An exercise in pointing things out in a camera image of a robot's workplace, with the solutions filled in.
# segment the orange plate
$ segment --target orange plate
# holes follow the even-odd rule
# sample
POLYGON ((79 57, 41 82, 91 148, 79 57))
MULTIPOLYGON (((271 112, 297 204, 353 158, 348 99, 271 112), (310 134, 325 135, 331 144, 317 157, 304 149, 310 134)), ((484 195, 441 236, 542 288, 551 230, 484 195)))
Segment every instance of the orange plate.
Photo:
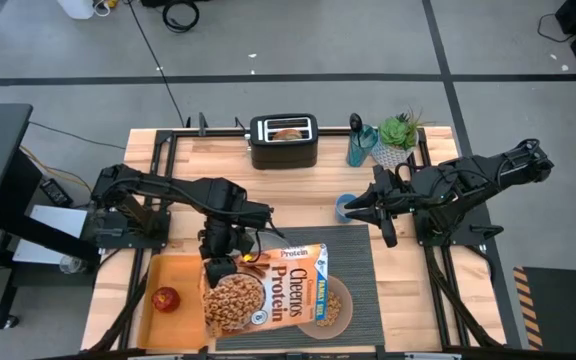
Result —
POLYGON ((137 346, 141 349, 199 349, 206 345, 199 255, 155 255, 150 261, 144 310, 137 346), (157 311, 150 301, 163 286, 179 293, 181 304, 171 313, 157 311))

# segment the cereal box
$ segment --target cereal box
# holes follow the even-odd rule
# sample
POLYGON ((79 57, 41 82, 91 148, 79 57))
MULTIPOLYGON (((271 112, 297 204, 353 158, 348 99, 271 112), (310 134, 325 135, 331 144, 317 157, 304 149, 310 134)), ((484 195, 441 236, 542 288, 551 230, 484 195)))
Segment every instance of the cereal box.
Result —
POLYGON ((326 245, 267 250, 237 273, 205 287, 206 323, 215 337, 323 320, 328 299, 326 245))

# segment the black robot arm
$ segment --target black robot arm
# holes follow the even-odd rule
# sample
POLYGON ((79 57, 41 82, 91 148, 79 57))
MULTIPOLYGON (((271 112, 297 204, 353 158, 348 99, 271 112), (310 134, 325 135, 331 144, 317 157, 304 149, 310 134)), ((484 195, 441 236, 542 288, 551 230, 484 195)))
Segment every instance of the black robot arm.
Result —
POLYGON ((206 215, 205 229, 198 237, 202 258, 210 259, 206 269, 211 285, 235 271, 230 252, 247 253, 252 248, 254 241, 245 229, 265 229, 273 211, 266 204, 248 201, 244 188, 224 178, 186 181, 145 174, 126 165, 103 169, 91 199, 98 208, 115 208, 131 229, 147 236, 159 226, 157 212, 139 204, 133 195, 188 204, 206 215))
POLYGON ((536 139, 527 139, 514 149, 492 157, 470 156, 415 168, 400 164, 395 172, 373 168, 375 183, 359 198, 346 204, 347 217, 377 225, 388 247, 397 245, 392 218, 406 213, 428 213, 428 231, 447 239, 464 215, 512 185, 540 182, 554 165, 536 139), (399 169, 411 167, 410 181, 399 169))

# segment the cup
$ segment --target cup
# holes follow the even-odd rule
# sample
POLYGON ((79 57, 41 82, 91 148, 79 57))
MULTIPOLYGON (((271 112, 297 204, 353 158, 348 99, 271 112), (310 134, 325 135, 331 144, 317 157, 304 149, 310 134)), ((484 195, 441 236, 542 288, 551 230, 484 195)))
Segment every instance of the cup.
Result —
POLYGON ((342 194, 337 198, 337 201, 335 201, 335 218, 337 219, 337 222, 347 224, 352 221, 352 219, 346 217, 346 213, 352 210, 344 209, 344 205, 355 200, 356 198, 357 197, 353 194, 342 194))
POLYGON ((377 140, 377 131, 369 125, 364 125, 359 133, 351 132, 346 156, 348 165, 361 166, 377 144, 377 140))

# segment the black box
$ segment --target black box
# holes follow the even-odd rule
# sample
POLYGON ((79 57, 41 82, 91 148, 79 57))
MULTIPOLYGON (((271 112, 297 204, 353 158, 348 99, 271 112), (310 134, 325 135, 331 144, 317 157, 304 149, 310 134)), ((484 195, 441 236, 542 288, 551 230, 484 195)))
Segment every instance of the black box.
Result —
POLYGON ((295 169, 317 164, 317 119, 310 114, 257 116, 250 120, 250 149, 255 169, 295 169), (284 131, 300 134, 290 140, 273 139, 284 131))

